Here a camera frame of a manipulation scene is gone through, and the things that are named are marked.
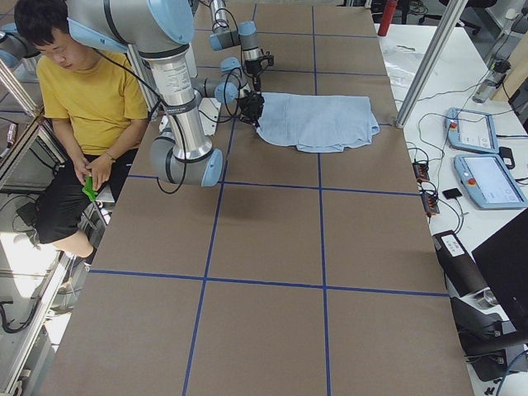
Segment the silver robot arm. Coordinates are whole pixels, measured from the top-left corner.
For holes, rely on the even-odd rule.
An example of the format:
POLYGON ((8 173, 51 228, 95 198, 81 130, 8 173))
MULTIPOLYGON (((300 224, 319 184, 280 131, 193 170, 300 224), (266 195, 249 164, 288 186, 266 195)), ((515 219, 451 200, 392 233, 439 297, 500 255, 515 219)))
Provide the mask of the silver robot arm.
POLYGON ((195 8, 188 1, 68 2, 69 33, 77 42, 121 53, 133 45, 149 64, 169 124, 152 143, 151 164, 159 179, 177 185, 214 186, 221 176, 223 154, 205 135, 200 101, 235 101, 239 119, 257 126, 264 105, 261 75, 274 64, 258 44, 253 21, 231 28, 224 2, 209 7, 212 49, 239 47, 243 57, 226 59, 217 80, 193 78, 188 68, 195 33, 195 8))
POLYGON ((197 78, 193 87, 203 97, 214 97, 223 103, 236 98, 261 100, 261 76, 274 65, 275 59, 259 45, 255 22, 237 23, 224 1, 210 1, 206 6, 211 17, 211 49, 221 51, 238 47, 241 54, 239 59, 232 57, 221 63, 222 78, 219 81, 197 78))

